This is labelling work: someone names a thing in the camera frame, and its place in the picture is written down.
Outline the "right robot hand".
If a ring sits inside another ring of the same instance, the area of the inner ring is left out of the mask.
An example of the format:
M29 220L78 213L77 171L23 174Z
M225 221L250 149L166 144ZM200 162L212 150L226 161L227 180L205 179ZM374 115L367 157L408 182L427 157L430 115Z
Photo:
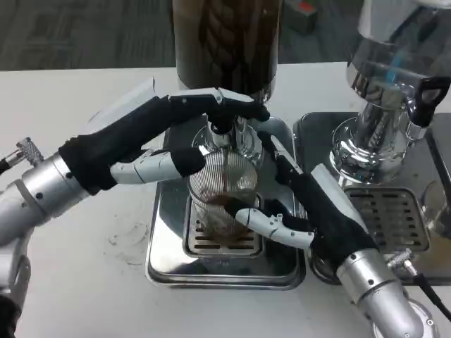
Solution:
M274 242L313 249L334 270L360 253L381 255L362 217L324 165L306 173L275 136L260 131L258 137L276 166L276 182L292 191L307 218L284 213L275 199L260 209L235 197L224 205L230 216Z

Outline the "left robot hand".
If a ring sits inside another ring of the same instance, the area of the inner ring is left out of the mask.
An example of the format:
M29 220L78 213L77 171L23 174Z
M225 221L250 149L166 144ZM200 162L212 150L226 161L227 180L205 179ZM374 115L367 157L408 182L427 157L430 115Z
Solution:
M260 122L270 117L267 108L250 96L220 87L189 89L128 106L124 116L92 134L70 138L58 153L80 186L94 196L116 186L111 166L168 128L203 114L221 133L228 132L238 116Z

